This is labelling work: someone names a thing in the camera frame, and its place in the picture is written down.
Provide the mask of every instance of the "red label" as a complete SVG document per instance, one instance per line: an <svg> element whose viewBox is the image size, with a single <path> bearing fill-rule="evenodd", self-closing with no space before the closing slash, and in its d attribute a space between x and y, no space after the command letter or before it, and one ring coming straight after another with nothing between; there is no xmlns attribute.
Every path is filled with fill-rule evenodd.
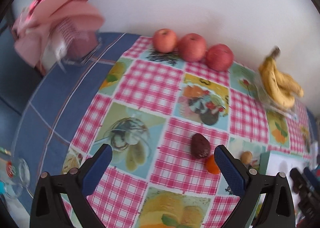
<svg viewBox="0 0 320 228"><path fill-rule="evenodd" d="M11 161L7 162L7 174L10 178L13 178L13 169Z"/></svg>

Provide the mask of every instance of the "blue tablecloth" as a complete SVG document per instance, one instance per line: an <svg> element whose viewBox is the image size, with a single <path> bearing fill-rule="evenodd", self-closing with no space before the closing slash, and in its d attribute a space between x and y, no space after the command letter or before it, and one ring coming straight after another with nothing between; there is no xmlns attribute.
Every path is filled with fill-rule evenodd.
<svg viewBox="0 0 320 228"><path fill-rule="evenodd" d="M28 163L34 193L39 175L61 172L70 142L101 83L118 58L138 35L101 33L102 45L82 67L54 65L32 95L12 144L15 157ZM30 213L32 197L24 190L19 198Z"/></svg>

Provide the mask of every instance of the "blue gripper pad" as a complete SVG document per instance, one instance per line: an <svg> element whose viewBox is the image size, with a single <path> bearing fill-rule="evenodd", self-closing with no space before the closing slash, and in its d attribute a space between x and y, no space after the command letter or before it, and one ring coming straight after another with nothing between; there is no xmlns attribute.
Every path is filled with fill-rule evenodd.
<svg viewBox="0 0 320 228"><path fill-rule="evenodd" d="M92 195L97 185L99 184L104 172L109 166L112 160L112 148L111 146L101 147L96 154L99 154L99 157L92 164L91 168L88 170L86 175L83 178L82 183L82 194L84 196Z"/></svg>
<svg viewBox="0 0 320 228"><path fill-rule="evenodd" d="M232 193L236 196L244 196L245 180L220 146L217 146L214 150L214 160L230 186Z"/></svg>

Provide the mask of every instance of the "green leaf illustration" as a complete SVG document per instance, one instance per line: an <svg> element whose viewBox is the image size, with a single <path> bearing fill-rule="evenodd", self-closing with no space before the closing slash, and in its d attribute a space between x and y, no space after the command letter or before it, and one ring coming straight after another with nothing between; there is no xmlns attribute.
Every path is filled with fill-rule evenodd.
<svg viewBox="0 0 320 228"><path fill-rule="evenodd" d="M112 83L112 82L117 81L118 78L115 75L107 75L106 80L107 80L108 83Z"/></svg>
<svg viewBox="0 0 320 228"><path fill-rule="evenodd" d="M281 130L281 135L286 138L288 136L288 133L284 130Z"/></svg>
<svg viewBox="0 0 320 228"><path fill-rule="evenodd" d="M277 122L275 122L275 124L276 124L277 129L278 129L279 131L282 131L282 128L280 127L280 125L279 125Z"/></svg>
<svg viewBox="0 0 320 228"><path fill-rule="evenodd" d="M162 220L162 223L166 226L178 226L179 225L179 223L175 219L173 219L167 215L162 215L161 220Z"/></svg>

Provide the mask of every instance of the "glass cup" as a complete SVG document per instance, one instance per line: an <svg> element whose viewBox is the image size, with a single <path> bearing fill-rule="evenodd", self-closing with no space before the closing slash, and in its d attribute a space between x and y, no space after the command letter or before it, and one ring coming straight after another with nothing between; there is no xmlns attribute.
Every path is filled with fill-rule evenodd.
<svg viewBox="0 0 320 228"><path fill-rule="evenodd" d="M24 159L13 158L7 150L0 150L0 181L9 198L19 197L30 184L30 172Z"/></svg>

